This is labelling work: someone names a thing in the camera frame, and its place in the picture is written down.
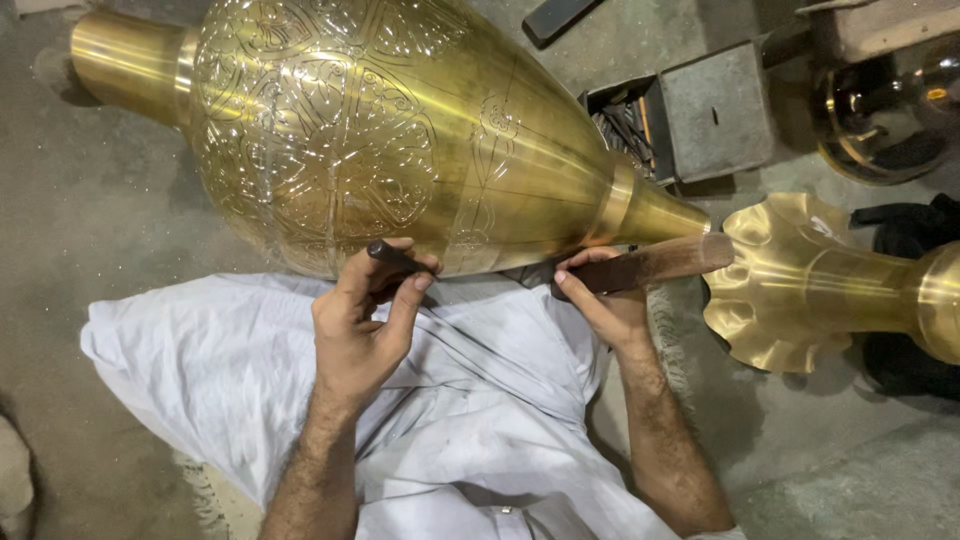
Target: black cloth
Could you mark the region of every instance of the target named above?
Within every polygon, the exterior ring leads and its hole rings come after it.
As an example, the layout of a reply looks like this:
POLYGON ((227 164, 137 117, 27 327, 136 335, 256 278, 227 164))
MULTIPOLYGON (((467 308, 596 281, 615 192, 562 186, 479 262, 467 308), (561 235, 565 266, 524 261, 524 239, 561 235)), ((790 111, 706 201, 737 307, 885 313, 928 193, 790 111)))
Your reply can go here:
MULTIPOLYGON (((895 204, 859 209, 851 227, 879 225, 874 251, 902 258, 960 240, 960 202, 941 193, 929 205, 895 204)), ((901 333, 874 332, 863 348, 867 373, 889 396, 932 394, 960 401, 960 366, 946 364, 924 352, 901 333)))

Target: hairy forearm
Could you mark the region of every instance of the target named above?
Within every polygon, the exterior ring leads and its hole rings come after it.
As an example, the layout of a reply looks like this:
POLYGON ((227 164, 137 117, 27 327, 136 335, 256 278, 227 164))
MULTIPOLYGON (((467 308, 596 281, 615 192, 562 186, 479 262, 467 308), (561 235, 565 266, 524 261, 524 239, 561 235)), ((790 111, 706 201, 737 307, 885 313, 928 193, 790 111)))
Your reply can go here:
POLYGON ((617 351, 640 497, 681 537, 734 527, 723 490, 686 426, 649 337, 617 351))
POLYGON ((260 531, 260 540, 347 540, 356 531, 355 415, 310 401, 306 422, 260 531))

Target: engraved brass vase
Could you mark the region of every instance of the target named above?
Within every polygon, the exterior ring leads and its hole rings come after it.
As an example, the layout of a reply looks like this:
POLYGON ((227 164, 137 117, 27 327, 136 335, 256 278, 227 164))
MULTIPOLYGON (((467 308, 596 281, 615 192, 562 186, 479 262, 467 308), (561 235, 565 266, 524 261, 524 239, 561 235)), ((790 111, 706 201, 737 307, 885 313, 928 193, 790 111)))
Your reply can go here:
POLYGON ((707 324, 731 356, 778 372, 811 372, 850 332, 909 334, 960 364, 960 242, 920 260, 850 247, 849 216, 805 193, 775 193, 732 214, 733 265, 707 274, 707 324))
POLYGON ((101 101, 182 130, 230 225, 305 274, 379 236, 457 275, 709 230, 457 0, 219 0, 190 29, 94 12, 71 50, 101 101))

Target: wooden mallet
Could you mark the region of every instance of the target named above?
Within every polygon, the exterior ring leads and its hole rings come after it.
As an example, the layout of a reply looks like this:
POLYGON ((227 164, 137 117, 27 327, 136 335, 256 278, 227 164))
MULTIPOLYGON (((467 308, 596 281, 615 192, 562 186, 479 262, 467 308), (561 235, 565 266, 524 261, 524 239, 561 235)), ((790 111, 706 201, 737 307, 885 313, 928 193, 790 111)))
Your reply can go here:
MULTIPOLYGON (((723 233, 698 234, 644 246, 638 250, 592 262, 569 270, 594 293, 635 289, 707 274, 733 264, 733 242, 723 233)), ((557 284, 551 283, 554 298, 568 301, 557 284)))

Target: brass vase neck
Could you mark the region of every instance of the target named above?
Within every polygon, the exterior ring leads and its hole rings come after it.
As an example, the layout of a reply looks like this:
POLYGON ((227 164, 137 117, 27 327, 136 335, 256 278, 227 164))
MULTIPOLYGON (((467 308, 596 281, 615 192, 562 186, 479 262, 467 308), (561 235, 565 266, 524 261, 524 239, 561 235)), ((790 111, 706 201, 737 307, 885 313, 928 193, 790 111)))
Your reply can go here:
POLYGON ((824 331, 892 331, 916 328, 908 281, 915 261, 837 247, 809 266, 806 313, 824 331))
POLYGON ((197 37, 197 29, 98 11, 77 23, 70 53, 101 102, 185 129, 197 37))
POLYGON ((706 212, 649 185, 626 154, 608 152, 613 184, 582 242, 585 247, 648 244, 710 232, 706 212))

